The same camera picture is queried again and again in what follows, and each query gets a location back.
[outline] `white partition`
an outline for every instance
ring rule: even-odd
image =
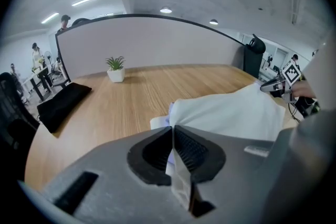
[[[56,35],[70,79],[108,70],[107,57],[125,57],[126,68],[179,65],[243,65],[243,45],[223,34],[180,20],[115,17]]]

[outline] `black cloth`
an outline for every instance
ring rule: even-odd
[[[92,88],[71,83],[58,92],[54,98],[37,106],[40,120],[50,133],[55,132],[71,110],[92,90]]]
[[[0,74],[0,159],[3,178],[24,180],[31,142],[39,123],[22,104],[13,76]]]

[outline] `potted plant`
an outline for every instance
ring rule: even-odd
[[[107,58],[106,63],[109,65],[110,69],[107,71],[112,82],[122,82],[125,77],[125,69],[123,66],[124,57],[120,56],[118,58]]]

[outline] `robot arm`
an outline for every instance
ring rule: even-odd
[[[291,86],[301,77],[300,70],[296,67],[295,63],[290,60],[284,68],[279,72],[279,75],[261,85],[262,92],[279,91],[281,97],[286,103],[295,103]]]

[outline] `white cloth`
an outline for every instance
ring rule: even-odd
[[[42,68],[42,63],[39,60],[43,57],[43,53],[41,50],[35,51],[33,50],[33,68]]]
[[[161,127],[166,127],[166,119],[168,116],[160,116],[160,117],[155,117],[152,118],[149,121],[149,124],[151,125],[151,130],[161,128]]]
[[[275,141],[282,130],[285,111],[254,83],[234,93],[177,100],[170,114],[170,126]]]

